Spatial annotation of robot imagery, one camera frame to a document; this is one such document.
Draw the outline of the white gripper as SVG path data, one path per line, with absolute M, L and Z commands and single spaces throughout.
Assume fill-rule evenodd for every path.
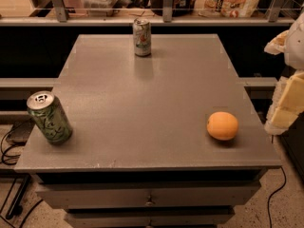
M 264 51 L 273 55 L 284 52 L 287 66 L 303 70 L 304 13 L 299 15 L 289 31 L 279 33 L 269 42 Z M 266 132 L 270 135 L 281 135 L 303 112 L 304 72 L 296 72 L 289 78 L 281 76 L 276 83 L 272 104 L 266 116 Z

